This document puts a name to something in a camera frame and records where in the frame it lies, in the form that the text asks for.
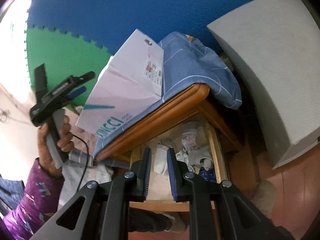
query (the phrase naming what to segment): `person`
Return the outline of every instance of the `person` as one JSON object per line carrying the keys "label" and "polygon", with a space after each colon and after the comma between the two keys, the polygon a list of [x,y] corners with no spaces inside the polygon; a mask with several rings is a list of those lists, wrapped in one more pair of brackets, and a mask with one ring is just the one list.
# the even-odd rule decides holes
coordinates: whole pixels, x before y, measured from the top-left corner
{"label": "person", "polygon": [[[59,133],[62,138],[57,145],[63,152],[74,148],[71,141],[69,118],[65,116]],[[52,217],[58,209],[59,196],[64,178],[62,168],[56,169],[46,144],[48,124],[43,124],[37,133],[39,158],[31,168],[24,197],[15,210],[10,211],[1,221],[0,236],[5,240],[28,240]],[[185,224],[177,213],[156,214],[151,211],[130,208],[128,231],[180,233]]]}

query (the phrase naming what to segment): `clothing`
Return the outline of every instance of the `clothing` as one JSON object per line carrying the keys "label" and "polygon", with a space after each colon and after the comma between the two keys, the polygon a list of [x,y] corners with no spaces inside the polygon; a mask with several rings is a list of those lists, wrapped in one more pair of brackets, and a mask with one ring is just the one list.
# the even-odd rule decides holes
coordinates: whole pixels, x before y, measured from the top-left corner
{"label": "clothing", "polygon": [[199,176],[204,178],[205,181],[217,182],[217,177],[214,169],[206,170],[204,167],[201,167],[199,170]]}
{"label": "clothing", "polygon": [[[62,166],[64,183],[60,193],[59,208],[64,206],[76,193],[83,171],[84,167],[69,166],[67,163]],[[98,164],[94,168],[87,168],[80,188],[90,180],[95,180],[99,184],[112,181],[112,175],[113,171],[102,164]]]}
{"label": "clothing", "polygon": [[206,170],[212,168],[212,155],[210,145],[201,147],[200,149],[191,150],[188,152],[188,159],[191,165],[201,165],[204,167],[204,160],[209,160],[209,164],[206,165]]}
{"label": "clothing", "polygon": [[181,136],[181,143],[187,153],[196,149],[196,139],[198,135],[197,126],[198,122],[187,122],[182,124],[184,132]]}
{"label": "clothing", "polygon": [[128,232],[160,232],[169,230],[172,222],[169,217],[152,211],[130,208]]}
{"label": "clothing", "polygon": [[185,149],[179,151],[176,153],[177,161],[184,162],[188,166],[188,170],[191,172],[195,172],[195,169],[192,167],[192,165],[189,163],[188,154]]}
{"label": "clothing", "polygon": [[28,240],[57,211],[63,182],[63,177],[50,177],[41,168],[39,161],[35,160],[24,197],[16,210],[9,212],[3,219],[16,240]]}
{"label": "clothing", "polygon": [[153,164],[154,172],[166,176],[168,176],[167,150],[167,146],[158,144]]}
{"label": "clothing", "polygon": [[23,196],[24,184],[22,180],[7,180],[0,175],[0,213],[2,215],[16,209]]}

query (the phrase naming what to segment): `barcode label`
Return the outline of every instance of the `barcode label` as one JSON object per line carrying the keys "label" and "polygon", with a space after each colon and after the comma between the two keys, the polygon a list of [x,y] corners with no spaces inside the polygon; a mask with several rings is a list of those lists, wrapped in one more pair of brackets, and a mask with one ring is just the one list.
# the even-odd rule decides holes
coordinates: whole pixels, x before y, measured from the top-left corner
{"label": "barcode label", "polygon": [[147,61],[143,76],[148,78],[158,87],[162,87],[162,70],[157,64],[151,62],[150,60]]}

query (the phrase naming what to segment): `human hand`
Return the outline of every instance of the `human hand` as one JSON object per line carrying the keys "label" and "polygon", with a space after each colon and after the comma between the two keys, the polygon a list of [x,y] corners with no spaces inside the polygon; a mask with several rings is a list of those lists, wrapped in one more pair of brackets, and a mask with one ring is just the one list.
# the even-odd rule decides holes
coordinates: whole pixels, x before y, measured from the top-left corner
{"label": "human hand", "polygon": [[[70,132],[71,125],[69,124],[69,117],[64,116],[63,120],[63,127],[59,130],[60,135],[62,138],[57,142],[58,147],[61,148],[63,152],[69,152],[73,150],[75,147],[73,142],[71,141],[73,134]],[[51,177],[59,179],[62,174],[62,168],[56,169],[54,160],[51,157],[49,152],[47,143],[46,143],[46,136],[48,135],[49,127],[48,124],[43,124],[38,129],[38,151],[39,151],[39,164],[42,169]]]}

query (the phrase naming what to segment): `white cardboard box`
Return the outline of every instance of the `white cardboard box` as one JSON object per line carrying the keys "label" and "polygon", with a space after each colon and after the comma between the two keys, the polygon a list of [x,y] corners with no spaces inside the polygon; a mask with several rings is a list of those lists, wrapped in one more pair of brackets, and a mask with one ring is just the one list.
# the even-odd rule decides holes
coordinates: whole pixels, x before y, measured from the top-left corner
{"label": "white cardboard box", "polygon": [[101,71],[77,127],[106,137],[161,98],[163,49],[135,30]]}

